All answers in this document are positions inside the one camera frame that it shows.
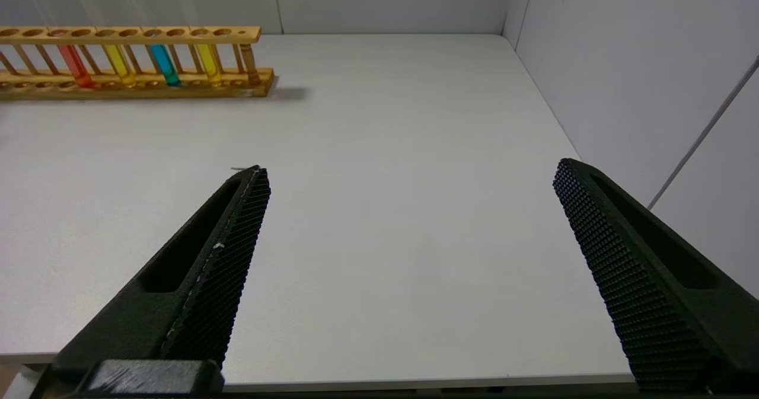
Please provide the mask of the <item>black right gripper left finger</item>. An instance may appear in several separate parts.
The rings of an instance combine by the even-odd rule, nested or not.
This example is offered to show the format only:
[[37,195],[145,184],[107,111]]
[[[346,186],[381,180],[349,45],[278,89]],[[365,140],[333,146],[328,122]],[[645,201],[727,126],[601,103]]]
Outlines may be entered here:
[[53,358],[36,397],[222,397],[271,194],[258,165],[225,180]]

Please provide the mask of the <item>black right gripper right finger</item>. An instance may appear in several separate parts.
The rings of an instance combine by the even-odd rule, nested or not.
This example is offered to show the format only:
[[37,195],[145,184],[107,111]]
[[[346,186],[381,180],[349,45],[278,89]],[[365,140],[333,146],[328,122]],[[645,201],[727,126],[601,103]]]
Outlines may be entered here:
[[599,169],[561,159],[553,188],[637,390],[756,398],[757,299]]

